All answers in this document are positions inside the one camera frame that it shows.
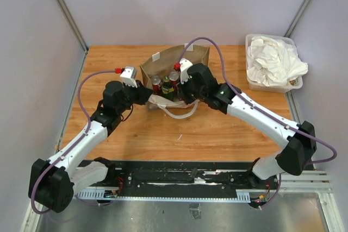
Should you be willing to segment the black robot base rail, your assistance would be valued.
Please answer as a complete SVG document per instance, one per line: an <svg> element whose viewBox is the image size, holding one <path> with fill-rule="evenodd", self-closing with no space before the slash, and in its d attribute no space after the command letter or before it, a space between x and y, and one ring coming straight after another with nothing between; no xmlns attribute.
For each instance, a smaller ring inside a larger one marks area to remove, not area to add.
<svg viewBox="0 0 348 232"><path fill-rule="evenodd" d="M251 162L113 161L113 177L77 194L100 203L116 200L264 204L278 187L272 175L249 181Z"/></svg>

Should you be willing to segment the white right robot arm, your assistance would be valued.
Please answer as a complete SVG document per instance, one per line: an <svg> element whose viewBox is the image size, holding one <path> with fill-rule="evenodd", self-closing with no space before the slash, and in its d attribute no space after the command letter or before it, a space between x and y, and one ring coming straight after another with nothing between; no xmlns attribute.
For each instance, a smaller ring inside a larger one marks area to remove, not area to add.
<svg viewBox="0 0 348 232"><path fill-rule="evenodd" d="M180 71L177 85L179 97L186 104L196 100L206 103L211 109L239 118L271 138L281 151L258 158L236 183L248 184L257 189L270 177L281 173L299 176L316 151L314 126L302 124L273 113L249 98L235 86L219 84L208 66L192 64L182 59L175 64Z"/></svg>

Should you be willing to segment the burlap canvas tote bag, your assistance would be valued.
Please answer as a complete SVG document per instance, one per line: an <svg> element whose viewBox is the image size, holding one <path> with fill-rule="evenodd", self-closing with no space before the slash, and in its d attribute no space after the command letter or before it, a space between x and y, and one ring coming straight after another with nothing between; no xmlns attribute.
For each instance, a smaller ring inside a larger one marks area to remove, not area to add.
<svg viewBox="0 0 348 232"><path fill-rule="evenodd" d="M165 75L173 72L174 64L178 61L179 56L186 47L186 44L173 46L161 52L153 54L147 61L140 65L140 70L142 74L143 85L147 88L152 88L152 79L162 78ZM184 53L183 58L192 62L192 64L202 63L208 65L210 48L200 45L190 45L187 51ZM148 109L162 109L170 117L175 119L185 119L190 117L198 107L198 101L194 101L190 104L185 104L184 101L179 100L177 97L173 100L163 97L161 94L154 94L149 98L147 103ZM177 108L185 109L191 108L191 111L182 114L175 115L172 114L168 109Z"/></svg>

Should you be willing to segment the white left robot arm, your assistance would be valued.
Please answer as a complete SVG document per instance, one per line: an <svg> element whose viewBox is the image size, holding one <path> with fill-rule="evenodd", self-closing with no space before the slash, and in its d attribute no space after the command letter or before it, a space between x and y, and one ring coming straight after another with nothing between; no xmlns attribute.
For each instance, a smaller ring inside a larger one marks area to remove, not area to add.
<svg viewBox="0 0 348 232"><path fill-rule="evenodd" d="M146 104L152 93L152 89L144 87L139 80L131 86L120 81L106 84L103 98L82 131L49 159L37 159L33 163L28 196L35 213L44 214L36 208L36 203L60 213L75 195L90 185L101 182L110 186L116 181L115 164L105 158L97 158L81 169L77 167L123 121L122 114L126 110L135 104Z"/></svg>

